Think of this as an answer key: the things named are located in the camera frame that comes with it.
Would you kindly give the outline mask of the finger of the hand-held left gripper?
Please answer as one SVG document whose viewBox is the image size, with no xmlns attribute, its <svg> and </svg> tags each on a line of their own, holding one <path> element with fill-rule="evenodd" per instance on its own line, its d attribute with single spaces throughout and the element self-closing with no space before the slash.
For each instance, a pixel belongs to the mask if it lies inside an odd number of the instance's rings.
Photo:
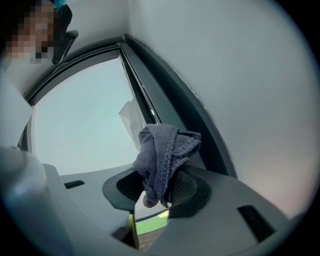
<svg viewBox="0 0 320 256">
<path fill-rule="evenodd" d="M 43 233 L 53 250 L 138 250 L 131 164 L 62 175 L 44 164 Z"/>
<path fill-rule="evenodd" d="M 167 225 L 154 256 L 234 256 L 256 247 L 288 220 L 236 178 L 184 167 L 172 191 Z"/>
</svg>

